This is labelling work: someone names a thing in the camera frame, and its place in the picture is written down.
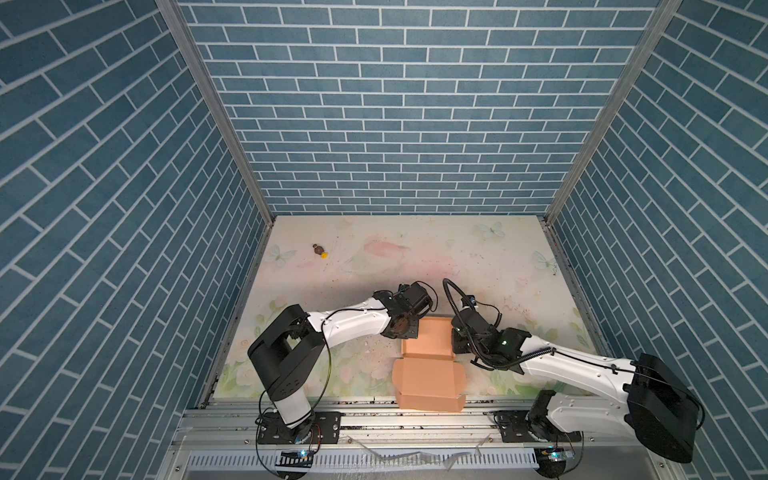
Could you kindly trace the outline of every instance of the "blue brick wall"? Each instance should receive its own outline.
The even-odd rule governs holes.
[[[691,478],[765,478],[768,2],[684,0],[556,230],[616,353],[710,415]]]
[[[276,213],[542,214],[656,2],[182,5]]]
[[[153,0],[0,2],[0,478],[144,478],[263,221]]]

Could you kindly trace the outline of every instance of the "black mounting plate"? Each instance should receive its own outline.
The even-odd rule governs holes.
[[[315,425],[320,428],[320,441],[326,444],[339,443],[339,429],[341,428],[341,412],[315,412]],[[293,445],[293,433],[285,424],[280,422],[266,422],[265,429],[259,431],[257,441],[259,445]]]
[[[522,443],[522,442],[540,442],[528,431],[528,422],[525,417],[528,414],[526,410],[501,410],[493,412],[494,423],[498,426],[502,434],[504,443]],[[568,443],[568,436],[573,443],[581,441],[580,432],[571,432],[568,435],[560,435],[559,442]]]

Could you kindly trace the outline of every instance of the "brown cardboard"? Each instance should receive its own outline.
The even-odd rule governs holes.
[[[404,358],[395,360],[392,383],[401,409],[461,412],[466,403],[464,366],[453,361],[451,320],[425,317],[419,338],[402,342]]]

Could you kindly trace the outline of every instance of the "table surface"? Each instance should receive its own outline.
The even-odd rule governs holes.
[[[328,253],[323,259],[313,244]],[[500,328],[526,329],[559,345],[594,353],[544,232],[533,216],[278,217],[214,398],[257,398],[263,387],[247,357],[248,346],[285,306],[325,311],[359,303],[374,290],[395,290],[423,280],[439,295],[436,314],[451,315],[442,279],[502,312]],[[489,322],[495,310],[479,307]],[[394,396],[392,364],[401,341],[380,335],[331,349],[329,397]],[[513,372],[487,372],[465,364],[468,397],[530,399],[539,389],[578,392],[561,382]],[[328,373],[323,353],[308,378],[319,395]]]

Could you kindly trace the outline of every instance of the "robotic arm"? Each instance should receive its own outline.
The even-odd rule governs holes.
[[[655,356],[612,359],[557,346],[520,329],[496,327],[475,309],[451,280],[445,294],[454,311],[453,350],[475,355],[483,369],[512,370],[559,380],[594,393],[571,397],[551,390],[539,393],[528,413],[531,434],[554,441],[566,432],[589,431],[635,436],[657,454],[687,463],[692,459],[701,404],[674,373]],[[449,291],[462,298],[459,310]],[[323,347],[380,333],[392,339],[416,338],[419,320],[432,299],[419,285],[400,285],[394,293],[374,292],[364,302],[327,312],[304,312],[288,306],[248,349],[266,393],[296,442],[306,438],[314,420],[303,385]],[[291,348],[287,339],[299,342]]]

